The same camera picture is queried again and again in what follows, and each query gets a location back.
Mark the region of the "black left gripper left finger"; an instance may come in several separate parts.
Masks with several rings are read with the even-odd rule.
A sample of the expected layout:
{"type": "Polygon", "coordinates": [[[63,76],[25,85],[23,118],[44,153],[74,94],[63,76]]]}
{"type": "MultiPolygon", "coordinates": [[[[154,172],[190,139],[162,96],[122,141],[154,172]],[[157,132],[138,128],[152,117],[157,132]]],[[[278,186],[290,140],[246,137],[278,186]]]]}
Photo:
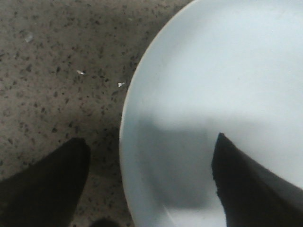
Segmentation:
{"type": "Polygon", "coordinates": [[[72,138],[34,165],[0,182],[2,227],[67,227],[83,192],[90,148],[72,138]]]}

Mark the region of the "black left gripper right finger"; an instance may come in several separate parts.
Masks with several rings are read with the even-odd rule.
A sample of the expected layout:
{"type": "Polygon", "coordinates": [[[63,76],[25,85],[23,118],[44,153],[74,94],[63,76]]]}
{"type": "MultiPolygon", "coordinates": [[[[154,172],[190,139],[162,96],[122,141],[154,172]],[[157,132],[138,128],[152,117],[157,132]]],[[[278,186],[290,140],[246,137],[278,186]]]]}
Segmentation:
{"type": "Polygon", "coordinates": [[[229,227],[301,227],[303,191],[219,133],[211,163],[229,227]]]}

